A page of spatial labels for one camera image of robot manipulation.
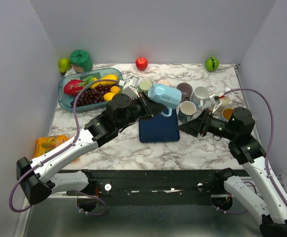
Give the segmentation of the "grey blue faceted mug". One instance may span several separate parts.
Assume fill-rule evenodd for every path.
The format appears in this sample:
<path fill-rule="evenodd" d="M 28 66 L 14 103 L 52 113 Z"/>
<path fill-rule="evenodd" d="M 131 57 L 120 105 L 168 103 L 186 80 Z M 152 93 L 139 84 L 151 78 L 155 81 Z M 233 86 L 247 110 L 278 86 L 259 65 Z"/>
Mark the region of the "grey blue faceted mug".
<path fill-rule="evenodd" d="M 179 106 L 178 119 L 182 123 L 187 123 L 193 119 L 194 114 L 196 113 L 197 107 L 191 101 L 184 101 Z"/>

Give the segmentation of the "green mug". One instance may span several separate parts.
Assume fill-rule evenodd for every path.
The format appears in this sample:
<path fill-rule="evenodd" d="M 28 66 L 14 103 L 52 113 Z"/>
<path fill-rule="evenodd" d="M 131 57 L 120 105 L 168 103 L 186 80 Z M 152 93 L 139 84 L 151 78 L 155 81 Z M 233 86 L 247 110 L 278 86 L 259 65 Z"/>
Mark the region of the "green mug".
<path fill-rule="evenodd" d="M 143 80 L 139 83 L 137 91 L 147 94 L 152 85 L 149 80 Z"/>

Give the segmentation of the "pink mug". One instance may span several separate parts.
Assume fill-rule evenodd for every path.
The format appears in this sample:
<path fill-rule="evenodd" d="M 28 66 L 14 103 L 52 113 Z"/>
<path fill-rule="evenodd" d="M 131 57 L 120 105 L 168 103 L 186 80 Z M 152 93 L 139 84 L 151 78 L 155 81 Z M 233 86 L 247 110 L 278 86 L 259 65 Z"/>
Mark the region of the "pink mug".
<path fill-rule="evenodd" d="M 166 86 L 171 86 L 170 82 L 165 80 L 165 79 L 161 79 L 159 81 L 157 81 L 158 84 L 163 84 L 163 85 L 166 85 Z"/>

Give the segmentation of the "purple mug black handle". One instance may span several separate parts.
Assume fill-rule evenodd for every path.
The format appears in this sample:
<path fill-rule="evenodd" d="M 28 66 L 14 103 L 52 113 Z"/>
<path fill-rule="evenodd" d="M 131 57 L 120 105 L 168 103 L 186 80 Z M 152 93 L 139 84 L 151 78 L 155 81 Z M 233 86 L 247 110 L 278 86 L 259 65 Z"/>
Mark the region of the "purple mug black handle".
<path fill-rule="evenodd" d="M 191 94 L 193 92 L 193 88 L 190 84 L 182 82 L 176 86 L 178 90 L 181 91 L 181 103 L 184 101 L 189 101 L 191 98 Z"/>

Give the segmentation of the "white light blue mug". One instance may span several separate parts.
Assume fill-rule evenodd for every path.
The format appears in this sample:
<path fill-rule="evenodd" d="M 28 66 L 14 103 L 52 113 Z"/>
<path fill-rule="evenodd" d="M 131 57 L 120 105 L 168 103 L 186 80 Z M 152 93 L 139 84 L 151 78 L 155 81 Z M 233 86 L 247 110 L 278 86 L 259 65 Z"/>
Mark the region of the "white light blue mug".
<path fill-rule="evenodd" d="M 211 106 L 210 92 L 206 87 L 198 86 L 192 93 L 191 102 L 199 109 L 206 109 Z"/>

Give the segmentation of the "light blue faceted mug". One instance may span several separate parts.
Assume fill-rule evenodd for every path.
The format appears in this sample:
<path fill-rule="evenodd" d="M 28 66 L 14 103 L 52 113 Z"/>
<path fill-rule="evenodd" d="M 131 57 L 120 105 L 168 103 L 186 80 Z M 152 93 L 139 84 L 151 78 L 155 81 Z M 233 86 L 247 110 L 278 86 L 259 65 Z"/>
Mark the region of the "light blue faceted mug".
<path fill-rule="evenodd" d="M 148 98 L 167 108 L 167 114 L 161 112 L 161 115 L 167 118 L 172 115 L 172 110 L 176 109 L 181 103 L 182 93 L 171 86 L 155 83 L 148 90 Z"/>

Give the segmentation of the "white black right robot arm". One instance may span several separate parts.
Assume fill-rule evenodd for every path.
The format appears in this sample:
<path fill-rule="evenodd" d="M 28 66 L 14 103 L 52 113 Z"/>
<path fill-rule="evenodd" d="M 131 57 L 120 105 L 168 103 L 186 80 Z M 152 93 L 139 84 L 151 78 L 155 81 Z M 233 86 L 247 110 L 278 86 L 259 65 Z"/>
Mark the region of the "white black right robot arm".
<path fill-rule="evenodd" d="M 251 134 L 254 125 L 250 110 L 243 107 L 235 108 L 228 121 L 214 118 L 205 109 L 197 118 L 180 125 L 179 130 L 194 137 L 211 133 L 228 139 L 231 155 L 248 173 L 259 194 L 230 168 L 215 173 L 213 189 L 232 194 L 256 219 L 264 237 L 287 237 L 287 194 L 272 168 L 265 164 L 266 153 Z"/>

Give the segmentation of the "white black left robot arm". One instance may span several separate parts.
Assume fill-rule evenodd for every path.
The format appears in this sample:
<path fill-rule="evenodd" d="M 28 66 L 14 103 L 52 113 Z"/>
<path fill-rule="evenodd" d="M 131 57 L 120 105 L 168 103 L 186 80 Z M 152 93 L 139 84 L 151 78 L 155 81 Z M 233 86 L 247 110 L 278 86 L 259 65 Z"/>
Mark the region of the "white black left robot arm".
<path fill-rule="evenodd" d="M 165 105 L 144 94 L 135 99 L 118 94 L 100 115 L 62 145 L 32 160 L 20 158 L 16 163 L 16 178 L 29 204 L 38 204 L 49 197 L 57 187 L 52 178 L 73 160 L 115 139 L 122 129 L 137 120 L 152 118 L 164 110 Z"/>

